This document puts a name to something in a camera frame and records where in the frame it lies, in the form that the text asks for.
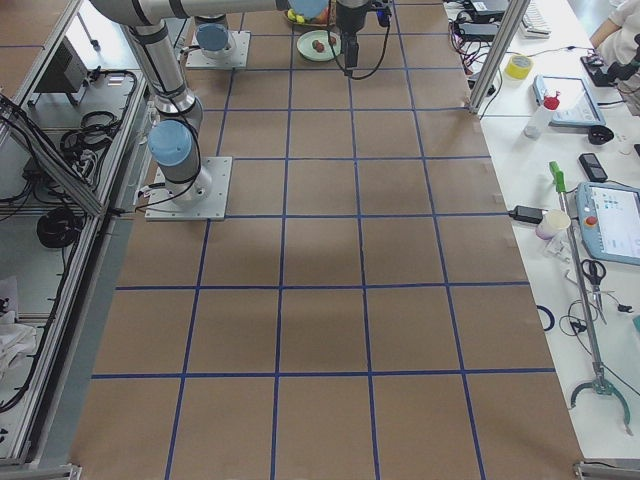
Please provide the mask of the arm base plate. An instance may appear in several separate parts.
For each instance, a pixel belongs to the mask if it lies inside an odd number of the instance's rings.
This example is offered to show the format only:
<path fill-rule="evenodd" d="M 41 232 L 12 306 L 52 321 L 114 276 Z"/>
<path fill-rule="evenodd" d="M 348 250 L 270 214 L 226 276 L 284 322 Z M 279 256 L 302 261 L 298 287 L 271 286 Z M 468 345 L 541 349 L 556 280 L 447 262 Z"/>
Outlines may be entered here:
<path fill-rule="evenodd" d="M 174 184 L 169 183 L 169 189 L 165 186 L 153 189 L 145 218 L 148 221 L 222 221 L 226 214 L 232 161 L 231 157 L 204 157 L 195 183 L 177 199 L 173 197 L 180 190 Z"/>
<path fill-rule="evenodd" d="M 187 69 L 233 70 L 246 67 L 251 33 L 226 31 L 227 43 L 219 50 L 199 48 L 197 35 L 193 37 L 193 49 L 187 53 Z"/>

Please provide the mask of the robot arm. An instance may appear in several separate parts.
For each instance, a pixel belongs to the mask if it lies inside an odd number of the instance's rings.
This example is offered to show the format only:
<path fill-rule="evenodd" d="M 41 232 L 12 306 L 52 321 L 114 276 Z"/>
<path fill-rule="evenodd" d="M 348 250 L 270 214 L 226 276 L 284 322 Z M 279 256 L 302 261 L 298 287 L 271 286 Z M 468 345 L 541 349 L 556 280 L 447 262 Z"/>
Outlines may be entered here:
<path fill-rule="evenodd" d="M 145 79 L 155 95 L 154 104 L 164 118 L 189 116 L 200 121 L 202 106 L 188 88 L 185 77 L 168 38 L 167 18 L 215 17 L 228 13 L 284 11 L 288 1 L 94 1 L 100 14 L 123 28 Z M 381 25 L 389 26 L 387 1 L 338 1 L 335 6 L 336 26 L 340 31 L 347 77 L 357 67 L 359 45 L 357 33 L 364 27 L 371 11 L 378 13 Z"/>
<path fill-rule="evenodd" d="M 234 48 L 233 38 L 224 14 L 195 17 L 195 39 L 203 54 L 209 58 L 229 56 Z"/>

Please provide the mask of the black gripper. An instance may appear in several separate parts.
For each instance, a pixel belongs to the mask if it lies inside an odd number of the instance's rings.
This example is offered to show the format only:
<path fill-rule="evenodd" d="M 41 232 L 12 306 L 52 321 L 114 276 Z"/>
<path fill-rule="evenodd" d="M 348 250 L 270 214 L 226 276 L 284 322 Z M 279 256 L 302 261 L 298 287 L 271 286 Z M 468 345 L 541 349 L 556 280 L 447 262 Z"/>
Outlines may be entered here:
<path fill-rule="evenodd" d="M 371 0 L 337 0 L 336 26 L 341 41 L 345 45 L 345 68 L 355 69 L 358 65 L 359 44 L 357 33 L 364 27 L 367 13 L 372 6 Z"/>

